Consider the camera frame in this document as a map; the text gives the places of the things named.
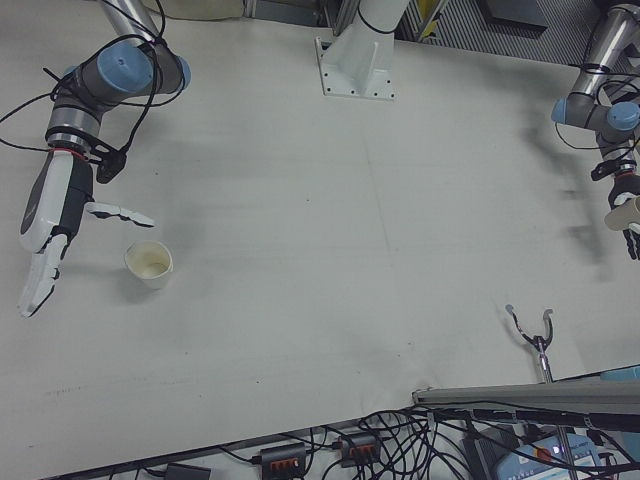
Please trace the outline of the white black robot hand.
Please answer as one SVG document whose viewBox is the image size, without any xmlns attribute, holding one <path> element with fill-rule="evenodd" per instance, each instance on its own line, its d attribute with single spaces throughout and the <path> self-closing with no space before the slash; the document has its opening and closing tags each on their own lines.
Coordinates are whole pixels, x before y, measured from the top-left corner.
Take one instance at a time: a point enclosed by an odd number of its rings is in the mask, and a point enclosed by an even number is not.
<svg viewBox="0 0 640 480">
<path fill-rule="evenodd" d="M 639 196 L 639 176 L 626 172 L 614 177 L 613 187 L 608 195 L 611 210 L 623 205 L 626 201 Z M 632 260 L 639 260 L 639 225 L 622 231 L 627 251 Z"/>
<path fill-rule="evenodd" d="M 49 151 L 36 178 L 20 226 L 20 243 L 31 262 L 18 309 L 24 318 L 36 314 L 55 290 L 60 264 L 79 232 L 83 215 L 115 217 L 143 228 L 151 218 L 93 197 L 93 170 L 79 154 L 62 148 Z"/>
</svg>

